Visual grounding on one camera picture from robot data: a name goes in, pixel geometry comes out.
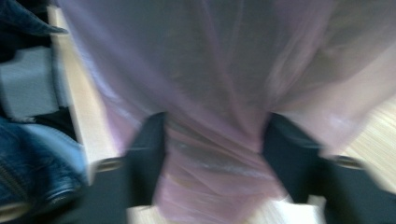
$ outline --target wooden floor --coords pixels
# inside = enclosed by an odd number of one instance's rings
[[[53,24],[65,27],[62,13],[52,8]],[[117,156],[106,125],[98,94],[77,54],[70,36],[55,36],[63,56],[68,87],[74,102],[74,118],[79,138],[85,146],[89,164],[103,158]],[[382,188],[396,192],[396,98],[382,104],[371,116],[366,129],[348,147],[345,154],[365,161]],[[287,202],[269,202],[259,208],[245,224],[253,223],[324,223],[321,207],[296,205]],[[134,224],[163,224],[166,222],[155,207],[137,207],[128,213]]]

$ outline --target pink sheer fabric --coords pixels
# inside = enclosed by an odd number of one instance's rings
[[[174,221],[240,223],[285,195],[258,154],[269,112],[331,152],[396,90],[395,1],[58,2],[120,150],[168,112],[157,204]]]

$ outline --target blue denim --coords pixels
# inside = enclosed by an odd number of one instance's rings
[[[85,154],[82,152],[83,145],[67,134],[46,125],[26,123],[21,124],[21,127],[32,135],[36,141],[40,141],[47,146],[56,156],[67,161],[76,173],[85,179],[87,178],[87,164],[85,162]]]
[[[66,34],[63,28],[46,24],[15,0],[0,0],[0,21],[29,35]]]
[[[86,182],[18,124],[0,118],[0,205],[54,203]]]

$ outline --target jeans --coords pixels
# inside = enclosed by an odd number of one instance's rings
[[[83,145],[79,144],[65,133],[41,124],[22,124],[26,132],[36,141],[41,142],[56,156],[64,159],[73,170],[86,178],[87,166]]]
[[[63,28],[46,24],[16,0],[0,0],[0,21],[29,35],[66,34]]]
[[[85,184],[73,168],[18,124],[0,118],[0,205],[29,203],[37,210]]]

